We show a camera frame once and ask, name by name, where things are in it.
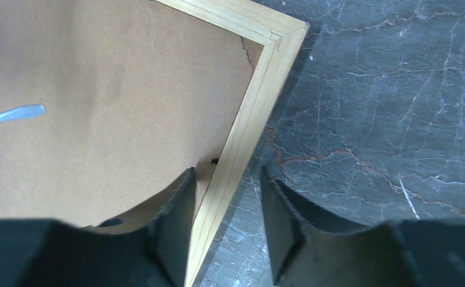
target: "brown cardboard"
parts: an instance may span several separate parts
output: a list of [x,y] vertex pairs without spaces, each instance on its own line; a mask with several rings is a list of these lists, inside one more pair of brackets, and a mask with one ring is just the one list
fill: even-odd
[[252,76],[241,38],[146,0],[0,0],[0,217],[80,226],[199,163],[204,194]]

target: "wooden frame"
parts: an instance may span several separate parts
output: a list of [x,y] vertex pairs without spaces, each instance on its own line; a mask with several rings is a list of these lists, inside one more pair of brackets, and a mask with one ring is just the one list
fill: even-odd
[[192,228],[192,286],[298,54],[308,24],[249,0],[156,0],[264,46]]

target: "gray marble surface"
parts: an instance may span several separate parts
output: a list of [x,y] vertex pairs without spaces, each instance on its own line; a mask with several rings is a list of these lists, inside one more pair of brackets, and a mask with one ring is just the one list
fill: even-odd
[[197,286],[271,286],[258,173],[364,224],[465,216],[465,0],[259,0],[311,30]]

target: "marble table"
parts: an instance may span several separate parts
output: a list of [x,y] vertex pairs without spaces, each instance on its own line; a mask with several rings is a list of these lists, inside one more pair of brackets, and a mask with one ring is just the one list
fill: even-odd
[[259,0],[309,22],[197,286],[272,286],[259,170],[348,219],[465,216],[465,0]]

